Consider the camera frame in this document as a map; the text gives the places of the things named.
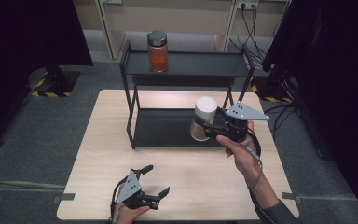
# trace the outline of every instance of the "white cup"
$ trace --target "white cup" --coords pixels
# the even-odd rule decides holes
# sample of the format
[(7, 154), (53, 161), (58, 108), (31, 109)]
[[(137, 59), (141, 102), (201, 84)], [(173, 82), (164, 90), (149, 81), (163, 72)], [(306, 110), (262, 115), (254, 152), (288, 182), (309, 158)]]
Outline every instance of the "white cup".
[[(213, 123), (214, 114), (216, 113), (217, 102), (214, 98), (209, 96), (201, 96), (196, 101), (194, 113), (208, 123)], [(197, 124), (194, 119), (190, 127), (191, 136), (197, 141), (206, 141), (209, 137), (205, 136), (203, 127)]]

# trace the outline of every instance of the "black metal shelf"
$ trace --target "black metal shelf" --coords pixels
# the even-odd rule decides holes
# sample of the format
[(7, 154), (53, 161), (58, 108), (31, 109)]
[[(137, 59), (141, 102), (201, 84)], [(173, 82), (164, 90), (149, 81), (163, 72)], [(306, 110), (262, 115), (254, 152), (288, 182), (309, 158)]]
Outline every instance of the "black metal shelf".
[[(126, 92), (130, 116), (127, 125), (132, 148), (136, 147), (219, 147), (214, 140), (198, 142), (194, 140), (189, 128), (194, 115), (191, 109), (151, 109), (141, 108), (138, 86), (191, 86), (191, 87), (225, 87), (226, 107), (228, 100), (233, 105), (231, 95), (236, 77), (245, 77), (238, 100), (249, 85), (255, 70), (246, 45), (240, 53), (222, 52), (169, 52), (168, 69), (153, 72), (149, 66), (148, 52), (132, 50), (130, 41), (124, 44), (120, 71)], [(134, 94), (131, 98), (127, 76), (131, 76)], [(134, 137), (131, 133), (131, 121), (134, 108), (138, 108)]]

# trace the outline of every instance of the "shelf top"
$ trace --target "shelf top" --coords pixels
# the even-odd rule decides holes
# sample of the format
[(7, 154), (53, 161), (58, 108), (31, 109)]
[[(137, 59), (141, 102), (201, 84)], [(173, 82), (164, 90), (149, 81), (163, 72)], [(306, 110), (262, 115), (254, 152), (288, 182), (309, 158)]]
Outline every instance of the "shelf top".
[(249, 69), (240, 53), (169, 52), (168, 70), (153, 72), (147, 51), (130, 50), (125, 63), (127, 75), (181, 75), (246, 77)]

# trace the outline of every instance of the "wooden table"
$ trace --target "wooden table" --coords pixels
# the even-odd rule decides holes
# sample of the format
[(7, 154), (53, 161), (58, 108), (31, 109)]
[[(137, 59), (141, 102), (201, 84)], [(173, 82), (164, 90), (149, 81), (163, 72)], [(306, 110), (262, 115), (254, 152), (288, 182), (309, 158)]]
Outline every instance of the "wooden table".
[[(192, 108), (200, 96), (211, 96), (221, 105), (225, 92), (140, 91), (142, 107)], [(258, 97), (246, 93), (244, 104), (262, 112)], [(62, 220), (107, 220), (113, 190), (131, 168), (154, 169), (140, 178), (143, 191), (158, 195), (171, 191), (159, 205), (138, 220), (245, 220), (258, 219), (249, 191), (233, 158), (223, 147), (137, 147), (131, 149), (126, 133), (129, 111), (123, 90), (101, 91), (64, 194), (75, 198), (61, 201), (57, 216)], [(262, 147), (264, 173), (278, 197), (298, 217), (294, 200), (282, 198), (291, 193), (269, 126), (255, 121)]]

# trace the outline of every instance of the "glass jar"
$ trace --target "glass jar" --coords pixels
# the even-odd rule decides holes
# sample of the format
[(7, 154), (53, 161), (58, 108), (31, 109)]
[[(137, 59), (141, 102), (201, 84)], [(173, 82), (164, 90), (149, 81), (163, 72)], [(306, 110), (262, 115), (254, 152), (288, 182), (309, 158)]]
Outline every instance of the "glass jar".
[(167, 34), (163, 31), (152, 31), (147, 34), (150, 69), (163, 72), (168, 69)]

